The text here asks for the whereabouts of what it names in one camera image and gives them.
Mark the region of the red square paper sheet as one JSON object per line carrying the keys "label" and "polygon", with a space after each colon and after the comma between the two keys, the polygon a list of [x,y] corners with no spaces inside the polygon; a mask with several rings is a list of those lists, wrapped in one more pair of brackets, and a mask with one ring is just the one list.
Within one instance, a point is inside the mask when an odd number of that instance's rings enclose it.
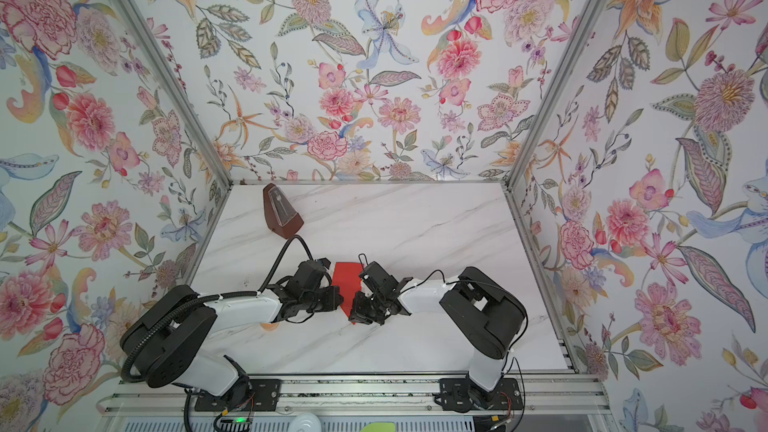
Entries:
{"label": "red square paper sheet", "polygon": [[347,318],[351,317],[356,294],[361,291],[360,273],[363,266],[359,262],[336,262],[332,274],[332,284],[339,288],[343,299],[341,309]]}

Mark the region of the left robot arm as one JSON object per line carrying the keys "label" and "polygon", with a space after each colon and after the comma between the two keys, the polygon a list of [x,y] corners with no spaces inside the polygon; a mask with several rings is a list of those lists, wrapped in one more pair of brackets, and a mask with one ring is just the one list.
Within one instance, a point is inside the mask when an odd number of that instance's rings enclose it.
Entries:
{"label": "left robot arm", "polygon": [[245,370],[231,356],[208,351],[207,339],[241,326],[337,310],[343,298],[332,284],[330,265],[326,258],[306,260],[294,275],[262,291],[203,296],[187,285],[174,287],[120,338],[126,355],[121,380],[151,388],[186,386],[214,397],[243,392]]}

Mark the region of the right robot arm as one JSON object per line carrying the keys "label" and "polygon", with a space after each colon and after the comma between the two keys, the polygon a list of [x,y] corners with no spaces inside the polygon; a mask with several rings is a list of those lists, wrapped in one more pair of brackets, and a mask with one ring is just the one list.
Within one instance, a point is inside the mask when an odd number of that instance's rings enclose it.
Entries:
{"label": "right robot arm", "polygon": [[382,325],[398,315],[443,312],[474,348],[470,385],[485,394],[497,390],[512,349],[527,330],[527,310],[511,292],[474,266],[453,278],[435,270],[425,279],[398,280],[372,262],[360,279],[365,288],[352,298],[351,322]]}

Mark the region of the brown wooden metronome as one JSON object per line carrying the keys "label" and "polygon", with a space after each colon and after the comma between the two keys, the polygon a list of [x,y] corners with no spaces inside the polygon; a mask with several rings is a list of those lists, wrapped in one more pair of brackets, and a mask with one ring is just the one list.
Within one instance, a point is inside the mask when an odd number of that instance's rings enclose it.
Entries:
{"label": "brown wooden metronome", "polygon": [[284,239],[295,236],[304,221],[288,197],[275,184],[263,189],[264,217],[270,231]]}

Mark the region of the green object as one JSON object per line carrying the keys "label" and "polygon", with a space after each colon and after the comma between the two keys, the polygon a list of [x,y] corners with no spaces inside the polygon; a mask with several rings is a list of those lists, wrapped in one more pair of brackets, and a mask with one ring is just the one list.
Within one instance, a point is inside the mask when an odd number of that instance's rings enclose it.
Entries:
{"label": "green object", "polygon": [[365,425],[360,432],[396,432],[396,425],[392,422],[373,422]]}

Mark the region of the white round object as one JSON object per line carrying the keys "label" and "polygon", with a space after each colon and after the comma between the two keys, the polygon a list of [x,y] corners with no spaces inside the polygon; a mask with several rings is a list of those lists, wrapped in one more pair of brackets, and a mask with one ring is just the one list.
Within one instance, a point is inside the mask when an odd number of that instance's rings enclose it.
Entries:
{"label": "white round object", "polygon": [[312,413],[298,414],[289,424],[288,432],[322,432],[321,419]]}

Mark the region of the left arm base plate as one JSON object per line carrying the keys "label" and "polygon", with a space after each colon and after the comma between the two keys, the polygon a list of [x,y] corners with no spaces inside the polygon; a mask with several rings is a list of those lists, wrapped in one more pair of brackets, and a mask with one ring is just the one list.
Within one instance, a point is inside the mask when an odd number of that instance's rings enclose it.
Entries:
{"label": "left arm base plate", "polygon": [[195,412],[274,412],[280,397],[279,379],[250,379],[239,381],[222,396],[202,392],[195,401]]}

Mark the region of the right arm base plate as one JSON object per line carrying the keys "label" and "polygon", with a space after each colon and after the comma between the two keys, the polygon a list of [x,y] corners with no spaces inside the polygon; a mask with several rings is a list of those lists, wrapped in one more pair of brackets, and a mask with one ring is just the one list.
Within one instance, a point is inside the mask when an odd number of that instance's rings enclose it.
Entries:
{"label": "right arm base plate", "polygon": [[439,390],[433,399],[443,411],[511,412],[524,408],[524,394],[514,378],[502,378],[490,392],[475,385],[468,377],[440,379],[438,385]]}

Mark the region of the aluminium front rail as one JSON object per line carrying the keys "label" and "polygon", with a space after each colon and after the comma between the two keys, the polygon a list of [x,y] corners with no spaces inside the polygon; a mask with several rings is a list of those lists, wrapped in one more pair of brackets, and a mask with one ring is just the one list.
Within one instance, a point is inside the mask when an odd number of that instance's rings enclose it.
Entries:
{"label": "aluminium front rail", "polygon": [[406,415],[522,412],[525,415],[607,415],[604,387],[591,375],[512,373],[482,409],[461,374],[255,375],[250,393],[229,413]]}

